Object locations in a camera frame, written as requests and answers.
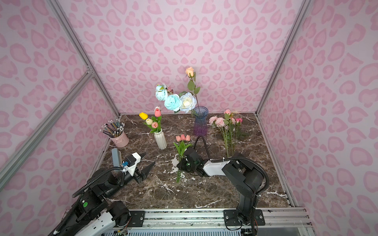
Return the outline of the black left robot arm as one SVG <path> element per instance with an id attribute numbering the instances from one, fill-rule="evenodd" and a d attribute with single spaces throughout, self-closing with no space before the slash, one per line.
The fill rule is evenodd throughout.
<path id="1" fill-rule="evenodd" d="M 131 181 L 141 183 L 148 177 L 155 163 L 139 170 L 137 165 L 144 156 L 144 153 L 135 152 L 118 166 L 95 171 L 87 183 L 73 193 L 72 197 L 76 201 L 50 235 L 75 236 L 90 233 L 95 236 L 115 226 L 127 228 L 134 222 L 141 225 L 143 214 L 131 213 L 122 201 L 110 204 L 107 200 Z"/>

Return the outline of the purple glass vase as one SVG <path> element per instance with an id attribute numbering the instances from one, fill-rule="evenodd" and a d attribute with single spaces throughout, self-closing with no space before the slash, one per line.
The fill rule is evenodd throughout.
<path id="1" fill-rule="evenodd" d="M 206 136 L 208 127 L 207 127 L 207 117 L 209 110 L 204 106 L 197 106 L 194 108 L 194 135 L 195 136 Z"/>

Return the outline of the magenta rose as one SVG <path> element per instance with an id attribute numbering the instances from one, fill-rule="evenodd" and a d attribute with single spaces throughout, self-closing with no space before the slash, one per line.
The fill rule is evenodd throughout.
<path id="1" fill-rule="evenodd" d="M 249 135 L 241 129 L 242 121 L 242 118 L 235 119 L 235 137 L 237 140 L 243 140 Z"/>

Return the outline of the small pink twin rose stem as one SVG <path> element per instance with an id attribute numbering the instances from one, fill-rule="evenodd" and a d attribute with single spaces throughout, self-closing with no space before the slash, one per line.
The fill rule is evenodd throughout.
<path id="1" fill-rule="evenodd" d="M 209 124 L 213 127 L 213 128 L 217 128 L 221 134 L 222 134 L 222 137 L 223 137 L 223 141 L 224 141 L 224 147 L 225 147 L 225 140 L 224 140 L 224 116 L 223 117 L 218 117 L 218 116 L 212 116 L 210 119 L 209 119 Z"/>

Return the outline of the salmon pink rose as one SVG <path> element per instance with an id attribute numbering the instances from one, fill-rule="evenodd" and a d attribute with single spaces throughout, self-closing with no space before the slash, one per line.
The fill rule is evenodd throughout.
<path id="1" fill-rule="evenodd" d="M 227 109 L 225 112 L 224 112 L 224 140 L 225 140 L 225 147 L 226 147 L 226 154 L 227 154 L 227 157 L 231 157 L 233 155 L 233 149 L 230 149 L 229 146 L 228 146 L 228 143 L 227 143 L 227 136 L 226 136 L 226 131 L 227 131 L 227 125 L 228 125 L 228 119 L 230 117 L 233 117 L 233 113 Z"/>

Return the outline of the light pink double peony stem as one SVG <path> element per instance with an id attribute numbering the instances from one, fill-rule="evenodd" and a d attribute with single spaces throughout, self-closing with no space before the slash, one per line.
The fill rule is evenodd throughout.
<path id="1" fill-rule="evenodd" d="M 236 140 L 235 128 L 236 128 L 236 121 L 233 117 L 230 117 L 228 119 L 228 125 L 227 125 L 227 131 L 226 131 L 227 143 L 230 149 L 233 149 L 234 141 Z"/>

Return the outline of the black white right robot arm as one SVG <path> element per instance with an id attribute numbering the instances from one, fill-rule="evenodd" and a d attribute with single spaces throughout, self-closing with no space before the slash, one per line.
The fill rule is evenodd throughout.
<path id="1" fill-rule="evenodd" d="M 270 179 L 267 172 L 256 162 L 236 152 L 232 157 L 211 159 L 206 141 L 203 141 L 208 159 L 203 159 L 195 150 L 199 136 L 194 144 L 177 136 L 174 143 L 178 154 L 177 168 L 180 172 L 198 177 L 225 176 L 240 194 L 236 208 L 236 218 L 241 226 L 250 225 L 251 234 L 258 233 L 258 222 L 255 212 L 261 194 L 269 188 Z"/>

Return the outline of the pink tulip stem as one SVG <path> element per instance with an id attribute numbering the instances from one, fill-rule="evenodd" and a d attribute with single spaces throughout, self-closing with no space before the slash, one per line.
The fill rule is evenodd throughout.
<path id="1" fill-rule="evenodd" d="M 183 157 L 184 156 L 184 152 L 186 150 L 186 135 L 185 134 L 182 134 L 180 136 L 180 143 L 179 143 L 179 148 L 180 148 L 180 151 L 179 151 L 179 156 L 180 157 Z"/>
<path id="2" fill-rule="evenodd" d="M 183 152 L 185 152 L 185 150 L 188 148 L 188 147 L 191 147 L 192 146 L 192 143 L 191 143 L 191 136 L 190 135 L 184 135 L 182 134 L 181 135 L 181 138 L 182 138 L 182 142 L 183 142 Z"/>
<path id="3" fill-rule="evenodd" d="M 178 161 L 181 162 L 183 157 L 182 147 L 183 147 L 183 140 L 185 140 L 185 135 L 179 135 L 176 136 L 176 142 L 174 143 L 177 152 L 178 152 Z M 179 166 L 177 165 L 178 171 L 177 171 L 177 177 L 176 182 L 179 183 L 181 180 L 181 171 L 179 169 Z"/>

